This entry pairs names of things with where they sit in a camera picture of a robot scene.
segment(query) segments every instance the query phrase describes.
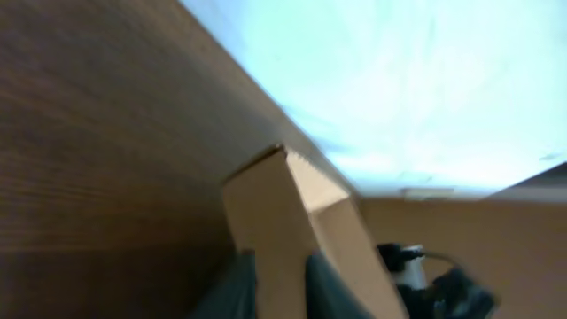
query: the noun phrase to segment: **ceiling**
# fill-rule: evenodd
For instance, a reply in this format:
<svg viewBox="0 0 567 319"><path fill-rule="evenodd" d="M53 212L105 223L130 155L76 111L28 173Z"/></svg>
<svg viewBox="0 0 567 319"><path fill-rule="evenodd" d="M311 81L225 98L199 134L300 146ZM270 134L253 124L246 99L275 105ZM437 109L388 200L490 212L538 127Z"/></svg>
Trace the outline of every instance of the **ceiling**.
<svg viewBox="0 0 567 319"><path fill-rule="evenodd" d="M567 160L564 1L183 0L365 196Z"/></svg>

